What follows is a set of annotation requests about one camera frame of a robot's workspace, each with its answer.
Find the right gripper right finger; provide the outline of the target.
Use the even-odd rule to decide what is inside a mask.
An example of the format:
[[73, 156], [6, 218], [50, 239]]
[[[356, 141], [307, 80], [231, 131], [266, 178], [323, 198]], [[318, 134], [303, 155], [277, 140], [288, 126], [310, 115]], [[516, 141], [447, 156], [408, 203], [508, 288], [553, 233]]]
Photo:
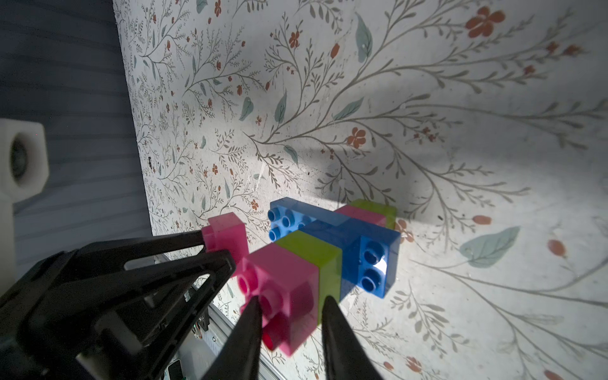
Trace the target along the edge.
[[321, 331], [327, 379], [382, 379], [332, 296], [324, 300]]

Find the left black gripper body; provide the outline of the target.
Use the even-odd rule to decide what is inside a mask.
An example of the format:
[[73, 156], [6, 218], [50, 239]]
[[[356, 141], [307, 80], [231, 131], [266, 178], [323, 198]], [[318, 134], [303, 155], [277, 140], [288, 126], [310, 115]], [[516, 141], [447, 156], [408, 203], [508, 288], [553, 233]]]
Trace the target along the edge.
[[63, 252], [31, 268], [1, 298], [3, 379], [155, 379], [157, 355], [119, 311], [157, 290], [157, 269], [103, 268]]

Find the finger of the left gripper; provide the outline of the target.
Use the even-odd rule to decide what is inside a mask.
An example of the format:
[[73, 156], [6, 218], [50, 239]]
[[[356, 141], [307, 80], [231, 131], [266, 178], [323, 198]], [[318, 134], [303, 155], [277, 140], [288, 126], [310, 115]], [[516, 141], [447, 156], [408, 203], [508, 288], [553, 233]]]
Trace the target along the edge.
[[235, 263], [227, 251], [219, 251], [152, 266], [157, 269], [157, 290], [143, 303], [119, 313], [156, 353], [158, 379], [196, 320], [234, 273]]
[[199, 230], [178, 234], [95, 242], [81, 248], [74, 262], [85, 271], [119, 271], [128, 261], [204, 245]]

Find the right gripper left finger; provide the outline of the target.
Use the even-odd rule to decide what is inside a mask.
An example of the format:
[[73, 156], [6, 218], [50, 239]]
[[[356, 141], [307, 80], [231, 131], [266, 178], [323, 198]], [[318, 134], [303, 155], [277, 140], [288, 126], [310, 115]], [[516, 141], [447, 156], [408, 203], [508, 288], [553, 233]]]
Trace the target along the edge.
[[258, 379], [261, 336], [262, 310], [258, 297], [254, 296], [203, 379]]

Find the pink lego brick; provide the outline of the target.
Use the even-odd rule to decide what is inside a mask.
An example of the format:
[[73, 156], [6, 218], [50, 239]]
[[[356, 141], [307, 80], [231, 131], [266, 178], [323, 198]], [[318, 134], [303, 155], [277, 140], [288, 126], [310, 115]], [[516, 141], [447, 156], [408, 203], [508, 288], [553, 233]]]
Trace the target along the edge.
[[233, 212], [209, 218], [208, 222], [201, 229], [206, 251], [227, 250], [239, 264], [250, 253], [245, 223]]
[[352, 219], [358, 219], [366, 223], [370, 223], [376, 226], [386, 226], [386, 216], [376, 212], [371, 212], [356, 206], [345, 205], [335, 210], [337, 214], [348, 216]]
[[272, 243], [244, 256], [237, 285], [247, 302], [258, 298], [266, 348], [293, 356], [318, 325], [318, 267]]

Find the green lego brick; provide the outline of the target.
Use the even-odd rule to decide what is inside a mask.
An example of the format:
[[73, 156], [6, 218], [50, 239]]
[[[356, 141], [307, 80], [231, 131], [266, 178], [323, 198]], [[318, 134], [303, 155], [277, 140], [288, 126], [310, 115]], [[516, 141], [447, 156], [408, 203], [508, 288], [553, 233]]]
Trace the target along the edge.
[[342, 250], [302, 231], [290, 233], [275, 244], [318, 267], [318, 319], [321, 320], [326, 298], [332, 296], [336, 301], [340, 298]]
[[366, 199], [356, 199], [350, 203], [351, 206], [369, 212], [384, 215], [386, 218], [386, 228], [393, 230], [397, 219], [397, 209], [394, 206], [372, 202]]

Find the light blue long lego brick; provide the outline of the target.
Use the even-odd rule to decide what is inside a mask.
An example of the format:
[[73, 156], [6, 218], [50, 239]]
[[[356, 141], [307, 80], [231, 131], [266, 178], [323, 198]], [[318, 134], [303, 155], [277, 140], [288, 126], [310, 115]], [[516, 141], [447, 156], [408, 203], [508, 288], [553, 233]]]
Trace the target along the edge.
[[348, 220], [346, 215], [331, 212], [289, 197], [272, 201], [268, 218], [270, 222], [269, 238], [272, 242], [300, 230], [316, 220], [329, 223], [332, 226], [340, 226]]

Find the floral table mat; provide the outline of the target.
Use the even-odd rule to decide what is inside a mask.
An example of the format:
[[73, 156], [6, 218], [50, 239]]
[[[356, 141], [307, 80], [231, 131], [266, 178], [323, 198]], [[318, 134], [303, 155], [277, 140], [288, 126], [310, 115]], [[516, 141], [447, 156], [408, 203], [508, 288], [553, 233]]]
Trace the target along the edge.
[[607, 377], [605, 1], [116, 1], [151, 229], [395, 207], [394, 379]]

